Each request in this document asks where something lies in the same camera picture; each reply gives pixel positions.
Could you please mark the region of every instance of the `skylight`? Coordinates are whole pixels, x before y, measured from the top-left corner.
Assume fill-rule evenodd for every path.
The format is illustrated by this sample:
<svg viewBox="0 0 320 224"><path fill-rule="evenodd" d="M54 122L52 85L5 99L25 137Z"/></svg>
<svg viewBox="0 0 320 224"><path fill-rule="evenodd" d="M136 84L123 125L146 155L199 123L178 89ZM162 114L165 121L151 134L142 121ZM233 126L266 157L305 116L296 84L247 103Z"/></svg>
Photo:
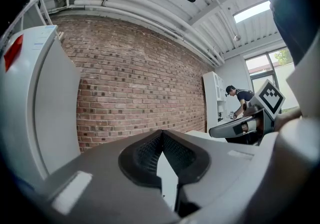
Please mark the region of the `skylight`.
<svg viewBox="0 0 320 224"><path fill-rule="evenodd" d="M234 15L235 23L242 22L254 15L263 13L267 10L270 10L270 1L266 1L255 5L249 9L239 12L238 14Z"/></svg>

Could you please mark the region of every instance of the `white wall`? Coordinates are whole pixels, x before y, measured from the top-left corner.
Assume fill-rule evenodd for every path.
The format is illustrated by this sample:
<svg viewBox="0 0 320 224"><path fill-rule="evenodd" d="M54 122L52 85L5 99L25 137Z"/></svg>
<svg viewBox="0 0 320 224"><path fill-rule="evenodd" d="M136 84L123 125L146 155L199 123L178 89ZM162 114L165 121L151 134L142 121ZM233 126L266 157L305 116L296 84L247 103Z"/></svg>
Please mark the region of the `white wall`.
<svg viewBox="0 0 320 224"><path fill-rule="evenodd" d="M245 59L240 55L227 59L215 72L224 80L225 87L232 85L238 89L253 90ZM226 97L227 113L236 111L239 107L240 102L236 96Z"/></svg>

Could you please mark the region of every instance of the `white machine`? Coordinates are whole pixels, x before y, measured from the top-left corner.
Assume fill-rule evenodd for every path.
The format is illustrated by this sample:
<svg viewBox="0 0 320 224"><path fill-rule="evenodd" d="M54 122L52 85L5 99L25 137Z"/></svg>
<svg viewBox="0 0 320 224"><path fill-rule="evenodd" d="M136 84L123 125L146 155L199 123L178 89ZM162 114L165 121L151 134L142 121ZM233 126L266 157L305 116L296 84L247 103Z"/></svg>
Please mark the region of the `white machine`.
<svg viewBox="0 0 320 224"><path fill-rule="evenodd" d="M80 71L63 50L55 25L16 33L3 54L1 150L17 180L37 189L47 176L80 155L76 129Z"/></svg>

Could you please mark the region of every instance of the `sticker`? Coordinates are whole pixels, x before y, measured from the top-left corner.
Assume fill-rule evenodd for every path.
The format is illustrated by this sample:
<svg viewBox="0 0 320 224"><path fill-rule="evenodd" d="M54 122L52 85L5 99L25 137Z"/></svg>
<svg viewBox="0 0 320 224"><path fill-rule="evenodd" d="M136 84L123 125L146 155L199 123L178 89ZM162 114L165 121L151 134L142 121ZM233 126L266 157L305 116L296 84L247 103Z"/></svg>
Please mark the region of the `sticker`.
<svg viewBox="0 0 320 224"><path fill-rule="evenodd" d="M52 207L63 215L69 214L91 180L92 174L78 171L74 179L53 200Z"/></svg>
<svg viewBox="0 0 320 224"><path fill-rule="evenodd" d="M279 93L275 86L269 82L259 94L261 100L267 105L270 111L275 114L283 102L284 97Z"/></svg>
<svg viewBox="0 0 320 224"><path fill-rule="evenodd" d="M40 50L43 45L44 45L43 42L35 42L32 49L33 50Z"/></svg>

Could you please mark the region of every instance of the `white cabinet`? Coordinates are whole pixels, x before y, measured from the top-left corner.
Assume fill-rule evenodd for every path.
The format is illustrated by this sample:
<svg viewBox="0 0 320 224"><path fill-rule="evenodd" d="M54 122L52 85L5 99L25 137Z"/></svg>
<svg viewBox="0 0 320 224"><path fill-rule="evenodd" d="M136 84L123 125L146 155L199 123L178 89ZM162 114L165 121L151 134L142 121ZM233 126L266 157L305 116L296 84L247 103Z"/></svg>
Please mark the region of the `white cabinet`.
<svg viewBox="0 0 320 224"><path fill-rule="evenodd" d="M205 102L206 102L206 119L207 129L219 125L219 117L222 120L226 119L226 88L221 77L214 72L209 72L203 75Z"/></svg>

